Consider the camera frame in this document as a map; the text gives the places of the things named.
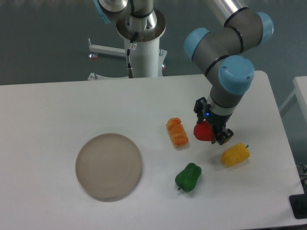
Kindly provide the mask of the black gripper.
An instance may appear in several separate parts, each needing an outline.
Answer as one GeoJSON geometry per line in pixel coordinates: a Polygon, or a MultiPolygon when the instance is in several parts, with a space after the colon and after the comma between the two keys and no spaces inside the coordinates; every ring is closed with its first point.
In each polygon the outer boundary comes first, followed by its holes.
{"type": "Polygon", "coordinates": [[[211,104],[207,104],[205,97],[196,100],[193,111],[197,116],[197,124],[202,123],[204,120],[209,123],[213,133],[212,144],[223,145],[234,135],[231,129],[226,128],[226,123],[231,117],[232,111],[229,112],[221,107],[215,108],[215,104],[214,107],[211,104]]]}

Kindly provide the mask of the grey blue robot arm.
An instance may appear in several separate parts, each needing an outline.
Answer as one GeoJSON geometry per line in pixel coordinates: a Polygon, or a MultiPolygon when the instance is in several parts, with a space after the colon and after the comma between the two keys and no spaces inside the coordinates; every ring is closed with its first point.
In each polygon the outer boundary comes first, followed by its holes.
{"type": "MultiPolygon", "coordinates": [[[[208,122],[213,143],[223,145],[233,136],[226,123],[255,75],[253,64],[241,54],[267,42],[273,22],[263,12],[252,12],[242,0],[209,0],[207,5],[223,25],[222,31],[195,29],[185,39],[184,50],[212,85],[209,96],[195,102],[197,122],[208,122]]],[[[159,42],[166,20],[154,2],[96,0],[94,6],[103,22],[116,22],[124,40],[128,77],[157,77],[162,71],[159,42]]]]}

